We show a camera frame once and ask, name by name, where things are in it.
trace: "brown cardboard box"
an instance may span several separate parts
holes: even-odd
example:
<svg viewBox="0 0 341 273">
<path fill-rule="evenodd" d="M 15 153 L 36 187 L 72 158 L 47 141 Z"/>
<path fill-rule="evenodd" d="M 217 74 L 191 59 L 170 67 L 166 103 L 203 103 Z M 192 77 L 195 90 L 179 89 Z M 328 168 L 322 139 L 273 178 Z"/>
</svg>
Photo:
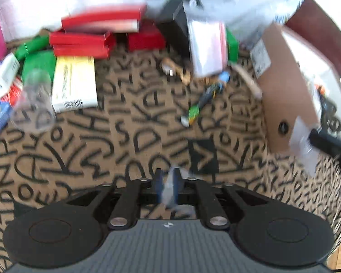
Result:
<svg viewBox="0 0 341 273">
<path fill-rule="evenodd" d="M 263 90 L 271 153 L 289 151 L 289 139 L 297 116 L 308 126 L 319 123 L 306 81 L 283 37 L 283 30 L 286 28 L 271 24 L 251 51 L 257 82 Z"/>
</svg>

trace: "white box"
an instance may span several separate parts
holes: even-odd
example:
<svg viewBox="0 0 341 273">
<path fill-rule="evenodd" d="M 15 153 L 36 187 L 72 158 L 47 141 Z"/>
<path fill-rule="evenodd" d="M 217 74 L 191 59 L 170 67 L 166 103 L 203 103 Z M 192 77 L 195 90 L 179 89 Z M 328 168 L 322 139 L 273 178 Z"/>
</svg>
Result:
<svg viewBox="0 0 341 273">
<path fill-rule="evenodd" d="M 98 105 L 93 57 L 57 58 L 52 105 L 56 113 Z"/>
<path fill-rule="evenodd" d="M 8 54 L 0 62 L 0 99 L 8 93 L 11 84 L 19 70 L 19 62 L 14 54 Z"/>
</svg>

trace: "black circular joint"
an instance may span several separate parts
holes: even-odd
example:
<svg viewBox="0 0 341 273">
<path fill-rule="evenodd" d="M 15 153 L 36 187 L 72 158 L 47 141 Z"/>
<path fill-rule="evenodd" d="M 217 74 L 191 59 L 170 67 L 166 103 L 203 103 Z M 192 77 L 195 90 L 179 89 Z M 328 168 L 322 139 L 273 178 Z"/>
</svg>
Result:
<svg viewBox="0 0 341 273">
<path fill-rule="evenodd" d="M 13 262 L 50 269 L 85 259 L 102 238 L 100 224 L 86 208 L 59 203 L 15 219 L 6 227 L 3 240 Z"/>
<path fill-rule="evenodd" d="M 323 261 L 334 242 L 326 221 L 284 204 L 251 208 L 237 225 L 235 238 L 253 259 L 283 268 Z"/>
<path fill-rule="evenodd" d="M 289 124 L 287 121 L 283 120 L 279 123 L 278 126 L 278 133 L 280 135 L 286 135 L 289 132 Z"/>
<path fill-rule="evenodd" d="M 42 220 L 29 229 L 29 235 L 40 243 L 64 241 L 71 234 L 71 225 L 57 219 Z"/>
</svg>

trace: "black box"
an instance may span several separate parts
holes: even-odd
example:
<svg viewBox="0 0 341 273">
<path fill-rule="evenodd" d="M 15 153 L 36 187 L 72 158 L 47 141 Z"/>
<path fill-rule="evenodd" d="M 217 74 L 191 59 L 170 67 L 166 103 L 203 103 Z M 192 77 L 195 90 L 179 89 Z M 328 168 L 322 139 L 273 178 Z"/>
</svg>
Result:
<svg viewBox="0 0 341 273">
<path fill-rule="evenodd" d="M 183 2 L 202 7 L 200 0 L 169 0 L 155 23 L 166 41 L 183 58 L 190 59 L 188 26 Z"/>
</svg>

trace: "transparent plastic cup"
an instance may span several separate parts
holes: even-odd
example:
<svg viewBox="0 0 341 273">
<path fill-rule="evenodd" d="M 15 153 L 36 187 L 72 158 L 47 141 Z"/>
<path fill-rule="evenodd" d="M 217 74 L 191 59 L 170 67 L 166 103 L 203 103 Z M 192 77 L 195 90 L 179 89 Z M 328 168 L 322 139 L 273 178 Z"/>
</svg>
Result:
<svg viewBox="0 0 341 273">
<path fill-rule="evenodd" d="M 16 128 L 31 133 L 47 131 L 55 124 L 48 72 L 34 69 L 26 76 L 23 92 L 10 119 Z"/>
</svg>

